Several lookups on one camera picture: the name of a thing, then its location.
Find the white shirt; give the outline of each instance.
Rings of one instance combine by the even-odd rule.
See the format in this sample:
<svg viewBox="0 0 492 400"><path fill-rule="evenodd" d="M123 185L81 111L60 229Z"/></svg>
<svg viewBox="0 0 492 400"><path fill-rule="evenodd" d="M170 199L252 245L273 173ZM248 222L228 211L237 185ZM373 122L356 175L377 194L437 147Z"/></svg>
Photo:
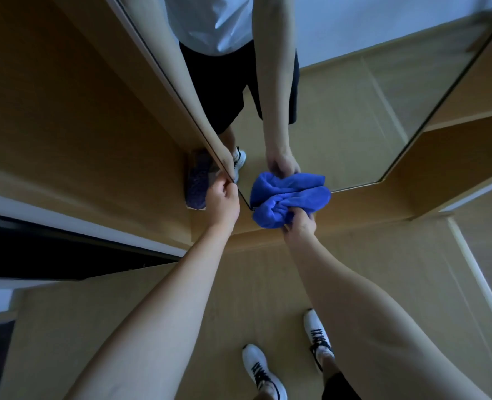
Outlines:
<svg viewBox="0 0 492 400"><path fill-rule="evenodd" d="M220 56L253 39L253 0L164 0L177 39L189 49Z"/></svg>

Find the sneaker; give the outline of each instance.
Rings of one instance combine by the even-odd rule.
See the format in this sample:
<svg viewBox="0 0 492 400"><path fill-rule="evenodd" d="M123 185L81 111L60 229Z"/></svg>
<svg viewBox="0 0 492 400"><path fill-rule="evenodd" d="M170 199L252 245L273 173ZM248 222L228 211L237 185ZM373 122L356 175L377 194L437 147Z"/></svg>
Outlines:
<svg viewBox="0 0 492 400"><path fill-rule="evenodd" d="M244 165L244 163L246 162L245 151L241 150L238 146L237 146L237 150L238 150L238 158L235 160L235 179L233 180L235 183L238 182L238 170L240 170Z"/></svg>
<svg viewBox="0 0 492 400"><path fill-rule="evenodd" d="M323 369L322 364L319 361L319 356L325 352L333 357L335 357L335 355L331 349L331 343L329 342L324 326L314 309L308 309L303 315L303 326L305 327L305 332L311 342L309 349L314 357L316 366L318 370L322 372Z"/></svg>
<svg viewBox="0 0 492 400"><path fill-rule="evenodd" d="M277 376L269 371L266 357L259 347L253 344L245 345L242 348L242 361L257 390L268 385L266 390L274 400L287 400L285 387Z"/></svg>

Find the black shorts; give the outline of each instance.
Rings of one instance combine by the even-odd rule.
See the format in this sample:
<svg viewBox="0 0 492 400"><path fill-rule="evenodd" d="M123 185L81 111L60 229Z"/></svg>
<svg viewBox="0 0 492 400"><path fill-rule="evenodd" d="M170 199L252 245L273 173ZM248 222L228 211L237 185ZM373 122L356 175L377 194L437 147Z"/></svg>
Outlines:
<svg viewBox="0 0 492 400"><path fill-rule="evenodd" d="M339 372L331 376L325 384L322 400L361 400L352 389L344 375Z"/></svg>
<svg viewBox="0 0 492 400"><path fill-rule="evenodd" d="M187 63L190 78L202 108L216 134L231 125L244 107L242 91L249 87L259 118L263 118L257 87L255 48L253 40L239 50L222 56L207 56L179 44ZM289 101L289 124L296 122L300 66L298 53L294 59L294 74Z"/></svg>

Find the person's left hand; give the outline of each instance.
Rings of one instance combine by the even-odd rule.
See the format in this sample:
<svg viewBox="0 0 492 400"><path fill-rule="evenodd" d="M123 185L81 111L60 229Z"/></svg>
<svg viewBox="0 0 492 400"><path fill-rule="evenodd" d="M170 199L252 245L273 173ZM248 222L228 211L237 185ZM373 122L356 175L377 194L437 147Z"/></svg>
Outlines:
<svg viewBox="0 0 492 400"><path fill-rule="evenodd" d="M282 150L266 150L266 163L270 172L283 179L301 172L298 162L292 155L290 147Z"/></svg>
<svg viewBox="0 0 492 400"><path fill-rule="evenodd" d="M207 190L205 207L209 218L209 227L221 227L226 232L233 231L233 227L240 212L237 185L227 180L221 172Z"/></svg>

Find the microfiber cloth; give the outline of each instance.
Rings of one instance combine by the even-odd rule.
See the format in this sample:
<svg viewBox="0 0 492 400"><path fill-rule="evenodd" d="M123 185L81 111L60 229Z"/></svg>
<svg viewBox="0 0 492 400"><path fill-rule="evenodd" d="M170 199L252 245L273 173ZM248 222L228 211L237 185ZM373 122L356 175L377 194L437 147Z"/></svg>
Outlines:
<svg viewBox="0 0 492 400"><path fill-rule="evenodd" d="M323 208L331 193L324 187L325 177L315 174L294 174L279 179L262 173L253 183L249 204L254 208L253 219L265 229L277 229L292 223L289 208L302 208L308 215Z"/></svg>

